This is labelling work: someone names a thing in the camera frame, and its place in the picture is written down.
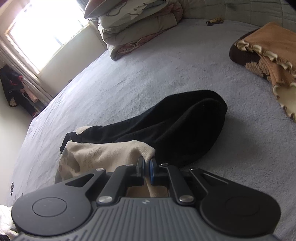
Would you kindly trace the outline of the cream and black sweatshirt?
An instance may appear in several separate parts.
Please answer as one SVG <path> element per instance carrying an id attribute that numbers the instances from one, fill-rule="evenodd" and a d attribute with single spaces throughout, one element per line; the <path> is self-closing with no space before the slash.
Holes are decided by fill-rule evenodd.
<path id="1" fill-rule="evenodd" d="M 107 126 L 67 133 L 55 177 L 59 183 L 96 168 L 155 159 L 183 168 L 206 154 L 225 122 L 227 104 L 211 90 L 170 95 L 142 114 Z"/>

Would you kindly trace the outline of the hanging dark clothes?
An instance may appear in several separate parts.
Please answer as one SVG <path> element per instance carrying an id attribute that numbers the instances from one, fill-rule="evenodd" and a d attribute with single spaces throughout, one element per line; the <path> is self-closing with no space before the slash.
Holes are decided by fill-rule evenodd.
<path id="1" fill-rule="evenodd" d="M 38 115 L 38 111 L 31 103 L 37 103 L 39 99 L 29 90 L 23 76 L 16 73 L 7 64 L 1 68 L 1 84 L 10 107 L 20 105 L 32 118 Z"/>

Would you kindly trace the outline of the black label on sheet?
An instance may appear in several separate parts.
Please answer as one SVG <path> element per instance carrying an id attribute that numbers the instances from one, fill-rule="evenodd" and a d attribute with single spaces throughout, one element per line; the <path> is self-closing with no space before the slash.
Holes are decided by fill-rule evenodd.
<path id="1" fill-rule="evenodd" d="M 14 182 L 11 183 L 11 188 L 10 188 L 10 195 L 12 196 L 13 190 L 14 190 Z"/>

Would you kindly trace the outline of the white cloth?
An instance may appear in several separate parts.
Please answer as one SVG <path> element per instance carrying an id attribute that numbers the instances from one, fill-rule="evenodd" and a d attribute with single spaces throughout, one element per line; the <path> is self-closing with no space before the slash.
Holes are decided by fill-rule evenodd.
<path id="1" fill-rule="evenodd" d="M 18 236 L 18 231 L 11 217 L 11 207 L 1 205 L 0 209 L 0 229 L 1 235 L 6 235 L 10 240 Z"/>

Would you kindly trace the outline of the folded grey pink quilt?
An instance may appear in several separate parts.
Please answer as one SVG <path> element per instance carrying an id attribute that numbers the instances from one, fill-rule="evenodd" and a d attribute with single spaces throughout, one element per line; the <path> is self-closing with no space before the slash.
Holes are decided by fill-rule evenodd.
<path id="1" fill-rule="evenodd" d="M 179 1 L 89 1 L 84 17 L 96 20 L 113 61 L 131 53 L 183 17 Z"/>

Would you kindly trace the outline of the brown ruffled blanket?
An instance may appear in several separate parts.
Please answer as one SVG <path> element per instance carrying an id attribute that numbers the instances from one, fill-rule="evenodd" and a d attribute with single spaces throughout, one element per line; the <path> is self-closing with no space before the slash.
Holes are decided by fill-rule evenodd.
<path id="1" fill-rule="evenodd" d="M 268 80 L 281 108 L 295 121 L 295 32 L 267 23 L 238 39 L 229 57 Z"/>

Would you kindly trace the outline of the grey patterned curtain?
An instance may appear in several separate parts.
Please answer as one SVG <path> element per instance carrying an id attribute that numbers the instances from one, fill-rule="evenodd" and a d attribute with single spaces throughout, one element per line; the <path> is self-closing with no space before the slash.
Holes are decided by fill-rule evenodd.
<path id="1" fill-rule="evenodd" d="M 8 64 L 15 72 L 23 75 L 25 82 L 29 85 L 29 89 L 44 106 L 47 106 L 53 100 L 53 96 L 43 88 L 41 80 L 12 53 L 4 43 L 3 38 L 1 38 L 1 58 L 4 63 Z"/>

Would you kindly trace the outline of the bright window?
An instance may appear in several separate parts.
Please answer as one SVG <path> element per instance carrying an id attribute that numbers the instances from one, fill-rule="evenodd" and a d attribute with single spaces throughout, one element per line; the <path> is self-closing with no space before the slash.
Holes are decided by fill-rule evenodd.
<path id="1" fill-rule="evenodd" d="M 29 1 L 6 36 L 34 72 L 40 73 L 86 26 L 88 20 L 78 1 Z"/>

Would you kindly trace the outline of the grey quilted headboard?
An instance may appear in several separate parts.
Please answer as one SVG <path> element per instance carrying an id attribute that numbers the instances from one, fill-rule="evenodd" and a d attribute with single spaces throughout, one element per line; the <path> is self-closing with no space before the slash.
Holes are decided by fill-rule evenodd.
<path id="1" fill-rule="evenodd" d="M 287 1 L 184 0 L 180 4 L 188 19 L 222 18 L 260 27 L 276 22 L 295 31 L 295 9 Z"/>

